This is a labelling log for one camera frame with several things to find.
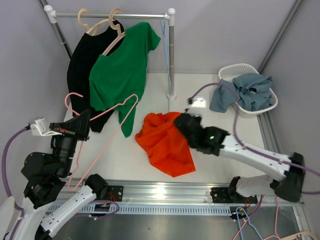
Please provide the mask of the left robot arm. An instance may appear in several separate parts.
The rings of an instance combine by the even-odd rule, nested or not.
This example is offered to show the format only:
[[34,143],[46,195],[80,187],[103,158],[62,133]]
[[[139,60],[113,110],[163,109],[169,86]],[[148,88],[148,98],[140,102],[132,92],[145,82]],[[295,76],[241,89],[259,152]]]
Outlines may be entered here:
[[107,197],[108,183],[99,174],[92,174],[73,197],[50,216],[45,216],[66,184],[63,179],[71,175],[77,143],[89,139],[90,116],[90,110],[85,110],[67,121],[50,124],[44,118],[37,118],[9,139],[3,150],[1,169],[8,197],[12,197],[12,193],[6,160],[12,141],[26,131],[31,131],[34,136],[50,136],[52,153],[32,152],[26,157],[21,170],[27,179],[22,204],[13,203],[13,209],[20,211],[20,216],[12,231],[4,232],[4,239],[51,240],[84,206]]

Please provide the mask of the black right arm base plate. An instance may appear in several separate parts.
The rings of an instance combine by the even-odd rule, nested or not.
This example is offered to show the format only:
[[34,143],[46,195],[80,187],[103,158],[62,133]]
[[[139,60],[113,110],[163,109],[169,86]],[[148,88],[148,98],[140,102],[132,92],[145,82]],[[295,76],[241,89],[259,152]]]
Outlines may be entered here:
[[210,195],[215,204],[257,204],[256,195],[244,197],[231,187],[212,187]]

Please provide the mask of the light blue wire hanger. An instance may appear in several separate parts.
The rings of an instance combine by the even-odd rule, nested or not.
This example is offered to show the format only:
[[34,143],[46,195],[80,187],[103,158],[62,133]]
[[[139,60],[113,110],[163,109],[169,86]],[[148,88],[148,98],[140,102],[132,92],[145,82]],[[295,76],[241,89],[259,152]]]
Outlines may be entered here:
[[169,53],[168,53],[169,50],[168,50],[167,37],[166,37],[166,20],[167,20],[167,14],[164,13],[163,19],[160,21],[160,27],[161,27],[161,34],[162,34],[162,44],[163,44],[163,50],[164,50],[165,65],[166,65],[167,76],[168,76],[168,87],[169,89],[172,89]]

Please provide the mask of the orange t shirt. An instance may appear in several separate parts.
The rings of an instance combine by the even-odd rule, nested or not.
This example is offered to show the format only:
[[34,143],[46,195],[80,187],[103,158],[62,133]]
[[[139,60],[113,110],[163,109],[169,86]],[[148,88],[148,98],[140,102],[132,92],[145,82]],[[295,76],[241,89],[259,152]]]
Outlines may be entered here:
[[149,113],[135,135],[150,165],[173,178],[196,171],[188,142],[174,125],[180,115],[175,111]]

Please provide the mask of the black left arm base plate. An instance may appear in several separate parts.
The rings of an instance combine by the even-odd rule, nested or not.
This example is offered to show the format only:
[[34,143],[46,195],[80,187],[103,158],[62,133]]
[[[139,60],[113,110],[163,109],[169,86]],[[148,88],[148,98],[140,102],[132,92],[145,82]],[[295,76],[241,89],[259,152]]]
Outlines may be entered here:
[[121,202],[123,200],[124,187],[122,185],[109,185],[107,188],[105,200]]

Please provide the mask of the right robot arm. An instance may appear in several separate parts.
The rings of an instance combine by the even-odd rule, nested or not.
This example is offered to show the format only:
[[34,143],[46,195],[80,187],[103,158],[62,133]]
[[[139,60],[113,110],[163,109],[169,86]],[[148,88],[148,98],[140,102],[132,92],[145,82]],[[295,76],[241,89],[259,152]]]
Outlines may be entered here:
[[234,134],[226,130],[203,127],[201,120],[200,116],[188,113],[174,120],[174,126],[185,137],[190,148],[206,155],[236,160],[263,172],[263,175],[255,177],[234,177],[227,190],[232,202],[271,193],[288,202],[300,201],[305,179],[305,162],[301,154],[279,154],[240,143]]

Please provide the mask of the grey-blue t shirt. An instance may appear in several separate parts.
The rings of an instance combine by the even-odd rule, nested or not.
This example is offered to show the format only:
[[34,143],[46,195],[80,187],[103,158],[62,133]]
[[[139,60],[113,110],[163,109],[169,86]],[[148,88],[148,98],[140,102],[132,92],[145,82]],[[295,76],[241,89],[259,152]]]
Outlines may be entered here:
[[225,113],[229,105],[238,103],[249,112],[256,112],[271,107],[272,95],[269,89],[273,79],[257,73],[246,73],[233,78],[231,82],[221,79],[215,89],[209,109]]

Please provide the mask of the green t shirt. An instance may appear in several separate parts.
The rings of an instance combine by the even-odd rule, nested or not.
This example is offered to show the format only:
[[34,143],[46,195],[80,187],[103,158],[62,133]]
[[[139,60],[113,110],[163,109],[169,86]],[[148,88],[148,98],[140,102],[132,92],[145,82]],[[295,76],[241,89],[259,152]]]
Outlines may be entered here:
[[125,137],[132,134],[135,102],[144,94],[148,54],[160,40],[148,22],[140,22],[128,28],[119,47],[108,55],[100,55],[91,69],[90,105],[103,112],[114,107]]

